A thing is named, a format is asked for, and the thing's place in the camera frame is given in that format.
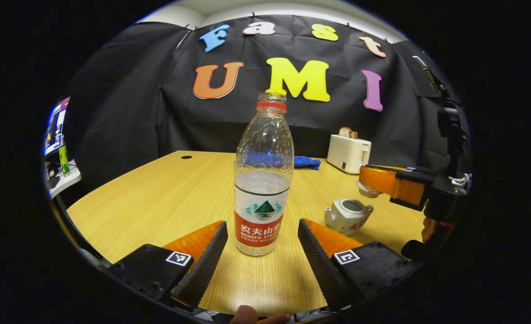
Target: black cloth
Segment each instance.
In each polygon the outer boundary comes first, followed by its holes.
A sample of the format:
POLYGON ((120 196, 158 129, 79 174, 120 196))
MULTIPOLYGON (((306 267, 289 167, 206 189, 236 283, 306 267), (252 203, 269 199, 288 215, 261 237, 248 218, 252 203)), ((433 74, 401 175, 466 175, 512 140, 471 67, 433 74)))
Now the black cloth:
MULTIPOLYGON (((414 52, 444 78, 427 54, 409 41, 392 45, 317 18, 243 17, 197 31, 162 22, 132 25, 89 59, 64 94, 72 97, 63 130, 68 154, 89 191, 176 150, 235 152, 255 115, 258 94, 270 86, 271 66, 266 61, 281 57, 298 71, 310 60, 329 64, 328 102, 303 98, 307 84, 297 98, 288 91, 286 120, 296 155, 325 158, 330 135, 349 127, 372 142, 371 164, 419 164, 437 170, 449 161, 446 140, 437 129, 440 106, 418 95, 416 73, 407 63, 414 52), (243 34, 257 21, 274 23, 275 33, 243 34), (204 52, 200 36, 222 24, 230 25, 225 43, 204 52), (311 33, 313 24, 333 27, 339 39, 318 39, 311 33), (360 36, 379 43, 387 57, 371 53, 360 36), (223 65, 228 62, 243 62, 233 90, 218 99, 197 98, 192 91, 196 68, 216 64, 210 87, 217 88, 224 82, 223 65), (362 70, 382 78, 382 111, 364 107, 367 86, 362 70)), ((463 123, 467 127, 465 116, 463 123)))

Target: wooden table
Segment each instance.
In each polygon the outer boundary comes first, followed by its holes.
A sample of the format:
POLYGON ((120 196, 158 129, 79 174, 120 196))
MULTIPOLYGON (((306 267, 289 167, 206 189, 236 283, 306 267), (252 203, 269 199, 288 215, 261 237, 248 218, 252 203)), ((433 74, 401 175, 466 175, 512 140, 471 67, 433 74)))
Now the wooden table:
POLYGON ((278 245, 259 257, 235 247, 234 153, 178 151, 95 189, 67 211, 84 237, 116 262, 142 244, 163 246, 218 220, 228 223, 228 242, 199 307, 233 314, 240 304, 260 316, 320 308, 325 299, 298 240, 298 222, 325 225, 324 208, 336 199, 358 199, 375 210, 360 232, 361 243, 380 241, 397 253, 412 239, 421 241, 424 215, 389 202, 365 198, 357 175, 322 161, 319 170, 296 169, 278 245))

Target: green bottle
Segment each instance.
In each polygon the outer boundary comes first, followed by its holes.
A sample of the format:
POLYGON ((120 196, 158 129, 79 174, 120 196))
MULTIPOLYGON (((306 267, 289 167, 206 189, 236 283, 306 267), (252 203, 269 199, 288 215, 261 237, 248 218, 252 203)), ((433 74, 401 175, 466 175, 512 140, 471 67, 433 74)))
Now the green bottle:
POLYGON ((62 164, 62 173, 64 178, 70 176, 70 166, 68 164, 68 153, 66 152, 66 140, 62 135, 62 146, 58 150, 59 162, 62 164))

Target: blue letter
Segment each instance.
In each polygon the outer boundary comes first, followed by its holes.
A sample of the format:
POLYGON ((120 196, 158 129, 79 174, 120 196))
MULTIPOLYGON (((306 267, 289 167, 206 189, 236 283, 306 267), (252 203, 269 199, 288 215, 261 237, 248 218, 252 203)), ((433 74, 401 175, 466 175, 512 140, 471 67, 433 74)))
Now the blue letter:
POLYGON ((224 24, 220 27, 217 27, 213 31, 210 31, 209 33, 203 35, 199 39, 203 39, 203 41, 206 42, 206 52, 209 52, 213 50, 214 48, 220 46, 221 44, 225 43, 225 40, 219 39, 219 37, 224 38, 228 33, 224 31, 224 29, 228 29, 229 25, 224 24))

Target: computer monitor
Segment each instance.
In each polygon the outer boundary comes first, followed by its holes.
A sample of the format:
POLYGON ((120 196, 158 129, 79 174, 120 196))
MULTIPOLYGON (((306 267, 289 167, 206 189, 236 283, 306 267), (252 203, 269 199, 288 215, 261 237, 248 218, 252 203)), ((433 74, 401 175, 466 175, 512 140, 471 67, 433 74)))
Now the computer monitor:
POLYGON ((63 144, 63 120, 66 116, 66 108, 70 97, 60 101, 52 110, 48 119, 48 126, 45 132, 44 156, 57 152, 63 144))

